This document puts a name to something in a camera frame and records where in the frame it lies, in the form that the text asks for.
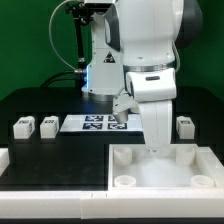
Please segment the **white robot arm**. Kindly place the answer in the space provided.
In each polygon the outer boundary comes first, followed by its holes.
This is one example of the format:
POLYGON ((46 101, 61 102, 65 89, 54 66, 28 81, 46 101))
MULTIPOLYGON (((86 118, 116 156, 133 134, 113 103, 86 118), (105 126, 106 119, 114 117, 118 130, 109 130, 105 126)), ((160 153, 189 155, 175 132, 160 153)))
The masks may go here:
POLYGON ((146 147, 171 142, 177 50, 202 27, 197 0, 84 0, 91 20, 92 60, 82 92, 113 101, 113 115, 125 123, 139 113, 146 147))

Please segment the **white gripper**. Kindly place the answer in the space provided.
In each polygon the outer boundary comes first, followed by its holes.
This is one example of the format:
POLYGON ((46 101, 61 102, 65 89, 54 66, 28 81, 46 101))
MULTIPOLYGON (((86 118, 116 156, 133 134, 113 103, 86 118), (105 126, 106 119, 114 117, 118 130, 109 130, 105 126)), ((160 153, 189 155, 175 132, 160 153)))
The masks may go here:
POLYGON ((147 149, 158 152, 167 148, 172 133, 172 101, 144 102, 138 107, 147 149))

